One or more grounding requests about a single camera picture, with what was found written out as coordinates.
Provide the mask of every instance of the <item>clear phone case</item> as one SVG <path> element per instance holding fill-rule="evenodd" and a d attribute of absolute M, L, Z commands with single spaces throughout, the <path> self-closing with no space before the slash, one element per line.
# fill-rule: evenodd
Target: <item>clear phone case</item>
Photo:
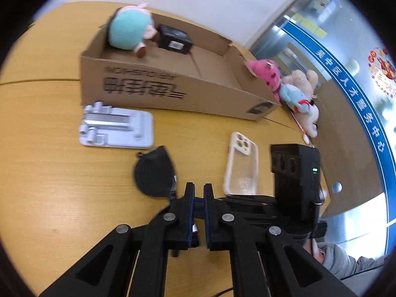
<path fill-rule="evenodd" d="M 259 180 L 259 151 L 245 135 L 231 134 L 227 170 L 224 176 L 225 194 L 256 195 Z"/>

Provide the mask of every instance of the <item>person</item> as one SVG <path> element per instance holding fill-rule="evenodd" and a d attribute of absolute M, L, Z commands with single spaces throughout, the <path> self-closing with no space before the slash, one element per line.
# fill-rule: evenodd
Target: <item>person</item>
<path fill-rule="evenodd" d="M 307 240 L 304 249 L 311 253 L 311 243 Z M 357 296 L 363 296 L 382 270 L 387 255 L 378 259 L 348 256 L 339 245 L 313 240 L 313 257 L 328 271 L 341 280 Z"/>

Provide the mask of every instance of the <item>triangular cutout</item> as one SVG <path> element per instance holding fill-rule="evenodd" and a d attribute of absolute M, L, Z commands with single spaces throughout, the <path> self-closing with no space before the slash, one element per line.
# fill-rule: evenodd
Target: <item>triangular cutout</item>
<path fill-rule="evenodd" d="M 104 268 L 106 268 L 108 259 L 110 258 L 113 245 L 107 245 L 99 252 L 92 261 L 82 268 L 76 275 L 76 278 L 90 284 L 97 286 L 102 278 Z"/>
<path fill-rule="evenodd" d="M 300 287 L 307 287 L 322 279 L 321 274 L 306 262 L 291 246 L 286 246 L 284 249 Z"/>

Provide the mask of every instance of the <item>pink plush toy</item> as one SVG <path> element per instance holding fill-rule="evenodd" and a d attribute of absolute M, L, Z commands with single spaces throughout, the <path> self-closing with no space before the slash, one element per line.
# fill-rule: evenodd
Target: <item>pink plush toy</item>
<path fill-rule="evenodd" d="M 269 59 L 248 60 L 246 66 L 253 75 L 265 81 L 279 101 L 280 71 L 275 62 Z"/>

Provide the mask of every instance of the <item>gray jacket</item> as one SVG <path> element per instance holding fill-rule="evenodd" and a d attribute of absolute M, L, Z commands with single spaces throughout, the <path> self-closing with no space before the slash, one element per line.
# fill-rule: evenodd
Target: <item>gray jacket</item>
<path fill-rule="evenodd" d="M 358 296 L 363 296 L 377 278 L 386 258 L 386 255 L 377 260 L 360 257 L 356 261 L 342 247 L 331 242 L 318 242 L 318 248 L 325 252 L 323 266 Z"/>

